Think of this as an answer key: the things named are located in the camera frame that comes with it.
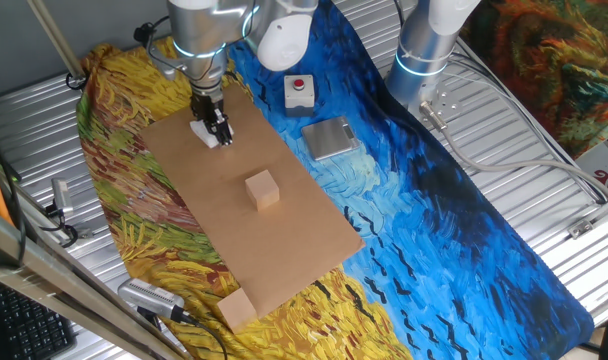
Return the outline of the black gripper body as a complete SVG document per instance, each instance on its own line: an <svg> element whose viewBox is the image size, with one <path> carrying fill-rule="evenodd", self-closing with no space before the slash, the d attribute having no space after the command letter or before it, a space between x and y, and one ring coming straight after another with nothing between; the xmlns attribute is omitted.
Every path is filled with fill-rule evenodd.
<svg viewBox="0 0 608 360"><path fill-rule="evenodd" d="M196 119L204 121L207 124L222 123L225 119L222 95L218 95L213 99L210 96L193 94L190 106Z"/></svg>

